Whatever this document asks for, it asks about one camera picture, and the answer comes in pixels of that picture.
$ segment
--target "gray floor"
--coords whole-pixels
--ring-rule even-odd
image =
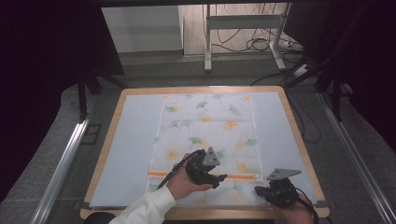
[[[125,77],[119,80],[131,87],[246,86],[259,77],[277,72],[271,55],[219,56],[214,58],[213,71],[204,71],[203,57],[150,55],[120,56]],[[282,76],[270,77],[257,85],[276,85]],[[82,223],[79,209],[93,173],[101,145],[121,89],[105,80],[98,96],[91,125],[101,125],[94,135],[86,135],[83,144],[64,181],[64,186],[49,215],[47,223]],[[331,208],[333,223],[383,223],[368,191],[351,163],[346,149],[330,123],[318,95],[313,89],[312,77],[289,89],[293,112],[300,127],[304,127],[304,141],[318,180]],[[389,202],[396,207],[396,155],[381,136],[357,113],[347,98],[342,99],[341,116],[351,138],[359,149]],[[62,107],[35,157],[0,205],[0,223],[29,223],[62,156],[67,142],[78,122],[77,87],[66,90]],[[320,223],[330,223],[323,219]]]

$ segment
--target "white paper sheet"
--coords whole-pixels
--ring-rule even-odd
[[[229,167],[235,167],[237,161],[244,164],[249,171],[254,171],[252,172],[253,174],[257,173],[257,175],[269,175],[275,168],[298,169],[303,173],[291,177],[290,180],[295,187],[302,189],[308,198],[315,203],[314,191],[277,92],[225,93],[221,95],[158,94],[128,96],[107,157],[105,169],[93,195],[90,207],[128,206],[145,190],[154,189],[155,185],[160,184],[161,177],[152,178],[152,182],[149,182],[149,170],[170,171],[173,164],[181,160],[184,153],[192,152],[195,149],[207,149],[209,145],[218,152],[218,155],[220,153],[220,156],[221,153],[227,153],[227,159],[222,160],[221,166],[213,170],[213,173],[227,173],[230,171],[228,170]],[[196,100],[192,101],[192,103],[187,103],[189,97]],[[235,97],[249,99],[245,102],[237,103]],[[167,101],[175,100],[176,98],[178,102],[184,103],[179,105],[175,101]],[[218,101],[219,106],[212,105],[216,101]],[[223,125],[224,122],[234,119],[235,115],[238,114],[233,114],[233,107],[230,105],[237,106],[237,112],[243,115],[237,117],[239,118],[239,128],[244,127],[244,131],[237,132],[236,126],[232,124],[228,125],[228,128],[224,128],[226,127]],[[186,108],[198,109],[198,118],[191,119],[191,114],[186,114],[184,115],[185,117],[176,116],[176,113],[170,112]],[[218,110],[218,112],[229,110],[230,114],[228,117],[221,115],[210,119],[217,120],[222,125],[219,125],[219,123],[208,125],[208,122],[203,121],[209,119],[202,116],[209,109]],[[164,111],[168,113],[166,116],[162,115]],[[177,122],[166,123],[166,120],[176,120]],[[200,126],[205,131],[196,131],[199,130],[198,127]],[[180,134],[181,130],[183,133],[188,133],[186,136],[189,136],[189,138],[199,137],[201,141],[198,141],[198,139],[191,141],[189,138],[184,141],[179,141],[179,139],[162,141],[159,138],[162,135],[159,136],[159,133],[164,130],[177,134]],[[209,130],[210,132],[213,131],[214,134],[205,135]],[[221,141],[216,140],[221,137],[226,138]],[[246,150],[247,145],[244,144],[246,141],[253,139],[257,139],[258,155],[255,150]],[[153,154],[153,149],[155,150],[155,147],[158,146],[168,149],[161,151],[162,154],[159,153],[159,157],[170,160],[155,163],[150,168],[151,159],[156,160],[152,158],[152,155],[156,155],[156,153]],[[247,160],[239,160],[244,156],[247,157]],[[197,192],[178,203],[183,206],[209,206],[212,204],[223,204],[224,202],[252,205],[265,203],[263,198],[256,197],[254,194],[253,188],[257,185],[259,184],[255,183],[255,181],[245,181],[241,185],[234,179],[226,179],[220,183],[218,189],[228,191],[227,193],[218,194],[213,189],[206,192]],[[268,182],[265,181],[265,183],[260,183],[260,185],[268,186]]]

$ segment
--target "leaf pattern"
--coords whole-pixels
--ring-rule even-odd
[[[190,119],[185,119],[185,120],[182,120],[180,122],[180,126],[181,127],[187,127],[189,129],[189,131],[190,131],[190,125],[192,125],[193,123],[194,123],[194,121],[192,121]]]
[[[190,144],[191,151],[214,147],[217,157],[227,167],[227,172],[230,170],[230,174],[263,176],[260,165],[257,165],[260,164],[258,158],[254,157],[253,149],[258,145],[258,140],[255,139],[254,120],[249,115],[251,99],[248,94],[165,94],[160,126],[154,139],[154,150],[160,152],[158,155],[161,157],[156,156],[160,162],[152,166],[153,171],[169,172],[168,167],[183,157],[184,150],[180,149],[188,148]],[[169,142],[177,144],[170,148]],[[224,203],[249,203],[249,197],[244,195],[244,189],[249,186],[246,180],[226,181],[229,181],[225,183],[229,190],[221,196]],[[158,186],[159,178],[148,180],[149,191],[155,191]],[[202,195],[194,197],[189,203],[206,205],[217,202]]]
[[[207,102],[202,101],[202,102],[199,103],[195,108],[197,108],[197,109],[202,108],[202,109],[204,109],[204,110],[207,111],[207,109],[205,108],[206,105],[207,105]]]
[[[201,115],[200,118],[204,123],[212,121],[212,118],[208,115]]]
[[[257,139],[250,139],[248,138],[248,134],[246,133],[247,141],[245,142],[245,146],[247,147],[254,147],[257,145]]]
[[[225,158],[225,149],[222,148],[220,151],[216,152],[216,156],[219,158],[219,160],[222,160]]]
[[[165,106],[165,110],[171,113],[177,112],[177,111],[181,111],[182,108],[176,104],[174,104],[173,106]]]
[[[224,95],[221,95],[221,94],[214,94],[212,97],[213,97],[213,99],[218,99],[218,100],[220,100],[223,96],[224,96]]]
[[[234,115],[240,116],[241,113],[239,113],[239,110],[236,108],[235,105],[230,105],[230,111],[231,113],[233,113]]]
[[[189,138],[189,140],[191,141],[190,149],[192,149],[192,146],[194,144],[200,144],[201,147],[208,147],[209,146],[209,143],[206,142],[206,140],[204,140],[204,139],[202,139],[200,137],[191,137],[191,138]]]
[[[238,122],[236,122],[235,120],[228,120],[228,121],[226,121],[226,122],[224,123],[224,129],[225,129],[225,130],[231,131],[231,129],[232,129],[233,127],[236,127],[236,126],[238,126]]]
[[[172,112],[177,112],[177,110],[175,109],[174,106],[166,106],[165,110],[168,111],[168,112],[171,112],[171,113]]]
[[[201,144],[202,143],[202,139],[200,137],[191,137],[189,138],[189,140],[193,143],[193,144]]]
[[[181,129],[178,127],[178,120],[172,120],[172,122],[168,124],[167,129],[172,128],[178,128],[178,130],[181,131]]]
[[[244,95],[242,97],[242,100],[244,100],[244,101],[249,101],[250,99],[251,99],[251,96],[249,96],[249,95]]]
[[[169,161],[176,160],[176,159],[178,159],[179,156],[180,156],[180,152],[177,151],[177,150],[170,149],[170,150],[168,151],[167,157],[168,157],[168,160],[169,160]]]
[[[247,166],[246,166],[244,163],[241,163],[241,162],[236,161],[236,162],[235,162],[235,165],[236,165],[236,168],[237,168],[240,172],[242,172],[243,174],[250,174],[249,169],[247,168]]]

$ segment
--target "white wall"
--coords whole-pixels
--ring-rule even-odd
[[[177,6],[104,7],[117,52],[182,49]]]

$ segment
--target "table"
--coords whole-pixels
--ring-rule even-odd
[[[118,101],[113,119],[111,120],[109,130],[106,135],[106,140],[102,147],[102,152],[99,160],[96,164],[95,171],[92,175],[92,181],[88,188],[84,202],[89,203],[92,199],[94,190],[98,184],[99,178],[103,169],[105,167],[106,158],[109,153],[115,131],[117,129],[118,122],[120,120],[120,115],[122,112],[123,104],[128,95],[142,95],[142,94],[174,94],[174,93],[236,93],[236,92],[267,92],[276,91],[279,94],[282,105],[285,109],[293,136],[295,138],[296,144],[299,148],[301,157],[304,162],[305,169],[310,178],[312,187],[314,189],[315,195],[319,202],[324,202],[325,198],[323,192],[320,188],[320,184],[315,174],[315,170],[312,166],[311,160],[307,154],[306,148],[304,146],[303,139],[298,130],[294,116],[292,115],[288,99],[282,88],[277,86],[268,87],[184,87],[184,88],[149,88],[149,89],[127,89],[124,90]],[[319,217],[327,217],[329,215],[329,207],[327,206],[317,206],[316,208]],[[92,211],[88,208],[83,208],[80,210],[80,216],[86,218],[91,213],[103,211],[95,210]],[[116,216],[121,213],[122,210],[106,210],[106,212],[113,213]],[[167,220],[194,220],[194,219],[272,219],[280,217],[271,206],[235,206],[221,207],[221,208],[191,208],[191,207],[174,207],[165,215]]]

